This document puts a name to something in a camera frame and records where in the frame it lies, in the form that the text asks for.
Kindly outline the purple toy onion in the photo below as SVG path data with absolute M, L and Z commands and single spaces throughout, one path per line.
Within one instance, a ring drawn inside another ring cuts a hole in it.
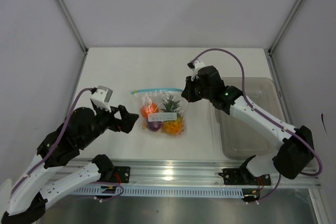
M 162 125 L 163 125 L 163 122 L 160 122 L 160 121 L 153 121 L 153 122 L 146 123 L 147 129 L 151 132 L 157 132 L 158 130 L 161 129 Z

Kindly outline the orange toy pumpkin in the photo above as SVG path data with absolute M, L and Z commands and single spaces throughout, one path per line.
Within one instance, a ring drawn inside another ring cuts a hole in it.
M 143 105 L 140 109 L 141 115 L 147 119 L 149 114 L 159 113 L 159 107 L 156 103 L 150 102 L 149 104 Z

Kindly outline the clear zip top bag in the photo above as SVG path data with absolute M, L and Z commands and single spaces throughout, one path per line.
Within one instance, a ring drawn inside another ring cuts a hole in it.
M 132 97 L 134 97 L 139 113 L 140 113 L 141 107 L 143 105 L 149 104 L 150 102 L 156 103 L 160 110 L 159 113 L 149 114 L 147 119 L 145 119 L 140 113 L 141 124 L 143 120 L 147 120 L 147 122 L 160 121 L 164 123 L 168 119 L 171 119 L 172 118 L 171 115 L 168 115 L 167 113 L 164 113 L 161 111 L 163 107 L 162 100 L 164 100 L 170 94 L 174 95 L 177 99 L 181 100 L 181 111 L 182 111 L 182 116 L 184 119 L 184 131 L 181 135 L 179 136 L 167 135 L 163 132 L 163 126 L 157 132 L 151 132 L 148 129 L 143 130 L 143 131 L 148 132 L 153 135 L 158 135 L 158 136 L 160 135 L 165 135 L 168 137 L 182 136 L 186 131 L 185 112 L 187 109 L 188 102 L 181 96 L 181 93 L 182 93 L 182 90 L 178 88 L 151 88 L 151 89 L 138 89 L 138 90 L 131 91 L 131 95 Z

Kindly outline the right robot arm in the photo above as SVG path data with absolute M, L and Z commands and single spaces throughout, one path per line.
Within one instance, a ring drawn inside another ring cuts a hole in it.
M 240 179 L 251 184 L 258 177 L 279 173 L 295 179 L 314 158 L 311 131 L 297 128 L 271 115 L 244 95 L 235 86 L 227 86 L 214 66 L 197 61 L 188 65 L 192 74 L 186 77 L 182 97 L 189 103 L 201 99 L 229 116 L 237 118 L 268 140 L 276 150 L 274 154 L 253 155 L 240 166 Z

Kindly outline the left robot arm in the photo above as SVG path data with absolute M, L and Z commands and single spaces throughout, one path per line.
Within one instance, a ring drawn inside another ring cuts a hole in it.
M 75 109 L 37 148 L 28 169 L 13 186 L 1 223 L 34 223 L 77 188 L 114 182 L 115 166 L 105 154 L 56 182 L 48 181 L 105 131 L 130 133 L 138 119 L 138 114 L 128 112 L 122 105 L 109 111 L 97 106 Z

